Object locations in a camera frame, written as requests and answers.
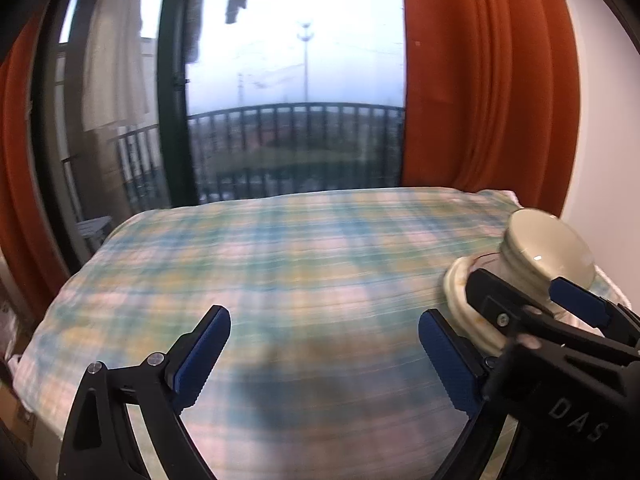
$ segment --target cardboard box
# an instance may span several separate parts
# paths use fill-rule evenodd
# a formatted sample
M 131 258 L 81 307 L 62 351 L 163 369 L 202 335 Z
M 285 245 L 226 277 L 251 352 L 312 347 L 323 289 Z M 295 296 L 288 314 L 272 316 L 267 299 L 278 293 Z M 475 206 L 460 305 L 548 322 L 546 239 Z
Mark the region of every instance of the cardboard box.
M 24 409 L 12 391 L 0 383 L 0 418 L 17 438 L 31 447 L 36 417 Z

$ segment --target orange curtain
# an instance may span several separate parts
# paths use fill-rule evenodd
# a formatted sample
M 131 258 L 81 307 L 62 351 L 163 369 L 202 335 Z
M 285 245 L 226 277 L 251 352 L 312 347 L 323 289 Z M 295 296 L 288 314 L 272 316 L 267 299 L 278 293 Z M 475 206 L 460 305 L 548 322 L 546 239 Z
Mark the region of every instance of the orange curtain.
M 511 189 L 559 215 L 580 87 L 565 0 L 405 0 L 402 184 Z
M 36 321 L 68 278 L 42 217 L 30 167 L 26 118 L 40 17 L 29 20 L 0 66 L 0 247 Z

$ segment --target curtain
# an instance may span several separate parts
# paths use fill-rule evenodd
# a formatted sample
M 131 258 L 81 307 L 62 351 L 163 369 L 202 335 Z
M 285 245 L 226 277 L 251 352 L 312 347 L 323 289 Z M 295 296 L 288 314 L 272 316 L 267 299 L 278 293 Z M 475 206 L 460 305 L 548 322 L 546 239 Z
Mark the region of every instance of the curtain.
M 84 55 L 82 126 L 131 126 L 148 113 L 140 0 L 98 0 Z
M 41 15 L 29 20 L 0 66 L 0 248 L 36 322 L 68 278 L 31 173 L 26 118 Z
M 580 113 L 565 0 L 405 0 L 402 184 L 511 189 L 559 215 Z

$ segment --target blue gripper pad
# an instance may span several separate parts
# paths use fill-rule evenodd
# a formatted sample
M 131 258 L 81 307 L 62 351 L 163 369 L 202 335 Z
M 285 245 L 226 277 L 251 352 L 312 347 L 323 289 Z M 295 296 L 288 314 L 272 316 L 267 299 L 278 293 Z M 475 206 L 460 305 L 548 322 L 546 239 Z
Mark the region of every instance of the blue gripper pad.
M 231 332 L 231 316 L 214 305 L 192 332 L 182 334 L 169 350 L 164 380 L 174 391 L 176 413 L 193 406 Z
M 461 344 L 462 338 L 434 308 L 420 316 L 418 337 L 453 406 L 473 417 L 480 408 L 478 380 L 484 370 L 461 354 L 469 346 Z
M 568 279 L 554 279 L 549 285 L 549 298 L 593 328 L 609 324 L 606 301 Z

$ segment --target white lettering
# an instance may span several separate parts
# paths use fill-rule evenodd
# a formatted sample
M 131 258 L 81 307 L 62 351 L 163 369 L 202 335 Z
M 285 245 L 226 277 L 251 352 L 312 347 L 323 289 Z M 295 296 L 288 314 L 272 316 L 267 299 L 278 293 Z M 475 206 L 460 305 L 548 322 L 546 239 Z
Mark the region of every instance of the white lettering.
M 558 402 L 556 402 L 556 405 L 551 408 L 549 415 L 553 418 L 563 418 L 567 414 L 569 409 L 571 409 L 571 403 L 569 402 L 569 399 L 565 399 L 564 397 L 562 397 L 558 400 Z
M 568 428 L 575 428 L 575 433 L 580 433 L 584 429 L 584 423 L 587 422 L 587 418 L 588 417 L 589 417 L 589 412 L 583 413 L 581 416 L 576 418 L 567 427 Z
M 587 435 L 587 439 L 591 442 L 595 442 L 602 436 L 602 432 L 608 427 L 609 425 L 606 422 L 601 422 L 595 428 L 593 428 L 593 431 L 591 431 L 590 434 Z

